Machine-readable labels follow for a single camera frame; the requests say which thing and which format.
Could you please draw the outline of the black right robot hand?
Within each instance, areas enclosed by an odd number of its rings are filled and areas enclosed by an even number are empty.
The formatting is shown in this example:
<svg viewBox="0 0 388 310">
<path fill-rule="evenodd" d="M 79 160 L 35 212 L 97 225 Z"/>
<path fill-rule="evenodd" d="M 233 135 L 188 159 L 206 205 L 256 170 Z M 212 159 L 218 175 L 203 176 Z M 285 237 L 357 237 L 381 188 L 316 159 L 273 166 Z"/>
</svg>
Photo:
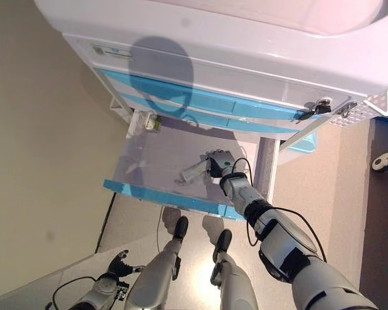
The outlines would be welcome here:
<svg viewBox="0 0 388 310">
<path fill-rule="evenodd" d="M 221 187 L 224 182 L 230 179 L 233 174 L 234 158 L 228 150 L 211 150 L 200 155 L 200 159 L 206 162 L 203 181 L 205 185 L 219 184 Z"/>
</svg>

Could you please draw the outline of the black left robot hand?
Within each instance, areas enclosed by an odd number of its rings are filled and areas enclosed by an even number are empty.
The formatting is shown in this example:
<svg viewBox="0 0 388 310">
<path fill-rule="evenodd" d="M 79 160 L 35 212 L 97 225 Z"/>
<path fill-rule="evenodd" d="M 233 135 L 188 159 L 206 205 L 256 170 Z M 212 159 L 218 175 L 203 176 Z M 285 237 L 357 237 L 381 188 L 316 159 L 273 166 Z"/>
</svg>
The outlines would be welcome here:
<svg viewBox="0 0 388 310">
<path fill-rule="evenodd" d="M 110 262 L 107 272 L 115 274 L 119 278 L 126 277 L 130 274 L 141 273 L 145 268 L 144 265 L 128 265 L 125 259 L 129 251 L 127 249 L 119 252 Z"/>
</svg>

